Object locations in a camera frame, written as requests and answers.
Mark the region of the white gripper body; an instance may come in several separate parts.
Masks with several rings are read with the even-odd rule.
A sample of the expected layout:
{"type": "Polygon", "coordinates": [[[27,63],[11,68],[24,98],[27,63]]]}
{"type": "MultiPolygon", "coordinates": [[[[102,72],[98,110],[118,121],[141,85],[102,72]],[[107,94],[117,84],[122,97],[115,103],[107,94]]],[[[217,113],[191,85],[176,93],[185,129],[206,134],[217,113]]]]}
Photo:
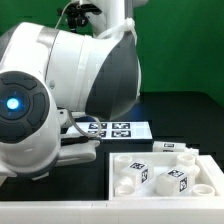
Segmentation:
{"type": "Polygon", "coordinates": [[[99,138],[86,136],[62,137],[56,166],[94,161],[96,159],[96,148],[100,145],[100,142],[99,138]]]}

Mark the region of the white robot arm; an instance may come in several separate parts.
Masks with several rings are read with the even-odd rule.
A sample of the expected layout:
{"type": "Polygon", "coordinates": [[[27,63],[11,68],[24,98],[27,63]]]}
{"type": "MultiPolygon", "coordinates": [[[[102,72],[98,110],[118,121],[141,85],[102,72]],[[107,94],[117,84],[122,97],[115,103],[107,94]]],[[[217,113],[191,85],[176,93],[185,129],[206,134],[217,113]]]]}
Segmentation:
{"type": "Polygon", "coordinates": [[[0,176],[35,178],[90,162],[97,134],[62,129],[115,119],[141,85],[133,10],[148,0],[71,0],[69,28],[20,23],[0,36],[0,176]]]}

